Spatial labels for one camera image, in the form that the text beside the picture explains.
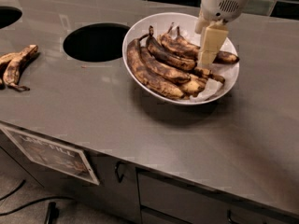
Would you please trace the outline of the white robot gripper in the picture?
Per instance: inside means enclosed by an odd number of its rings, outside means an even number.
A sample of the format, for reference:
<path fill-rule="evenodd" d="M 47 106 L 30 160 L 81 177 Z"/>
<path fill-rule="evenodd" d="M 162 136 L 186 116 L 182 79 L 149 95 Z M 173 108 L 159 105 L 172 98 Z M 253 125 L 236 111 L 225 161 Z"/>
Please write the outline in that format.
<path fill-rule="evenodd" d="M 209 67 L 225 42 L 226 25 L 210 24 L 211 21 L 225 22 L 238 18 L 249 0 L 201 0 L 200 11 L 194 31 L 201 34 L 198 65 Z"/>

